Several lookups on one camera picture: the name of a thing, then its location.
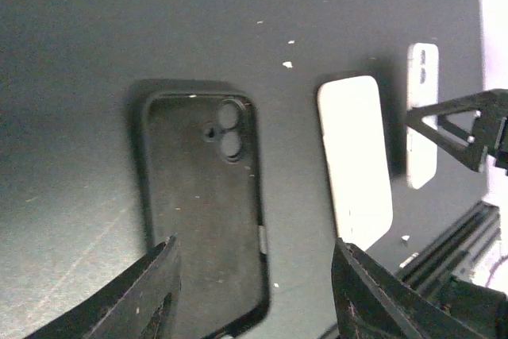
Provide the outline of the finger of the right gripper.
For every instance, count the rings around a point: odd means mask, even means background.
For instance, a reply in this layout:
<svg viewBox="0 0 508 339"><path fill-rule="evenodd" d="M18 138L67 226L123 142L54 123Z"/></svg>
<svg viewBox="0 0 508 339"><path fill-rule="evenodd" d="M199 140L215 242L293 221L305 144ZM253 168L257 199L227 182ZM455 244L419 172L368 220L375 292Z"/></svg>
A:
<svg viewBox="0 0 508 339"><path fill-rule="evenodd" d="M473 112L472 126L463 129L449 120ZM507 169L507 90L494 89L413 108L406 125L443 149L474 172L482 172L487 157L494 166Z"/></svg>

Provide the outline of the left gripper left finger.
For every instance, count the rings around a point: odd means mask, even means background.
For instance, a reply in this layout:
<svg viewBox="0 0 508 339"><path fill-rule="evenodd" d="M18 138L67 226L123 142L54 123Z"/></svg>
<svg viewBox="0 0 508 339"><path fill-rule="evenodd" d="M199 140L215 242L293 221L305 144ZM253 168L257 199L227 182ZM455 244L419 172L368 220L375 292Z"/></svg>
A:
<svg viewBox="0 0 508 339"><path fill-rule="evenodd" d="M179 242L169 237L91 297L29 338L171 338L181 291Z"/></svg>

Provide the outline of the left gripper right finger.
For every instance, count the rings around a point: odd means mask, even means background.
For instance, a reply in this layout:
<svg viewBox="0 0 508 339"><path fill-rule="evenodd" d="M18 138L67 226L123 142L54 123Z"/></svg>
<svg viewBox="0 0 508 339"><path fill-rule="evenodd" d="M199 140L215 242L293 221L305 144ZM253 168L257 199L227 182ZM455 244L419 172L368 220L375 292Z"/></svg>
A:
<svg viewBox="0 0 508 339"><path fill-rule="evenodd" d="M340 338L496 336L496 293L485 287L452 280L430 302L342 239L331 279Z"/></svg>

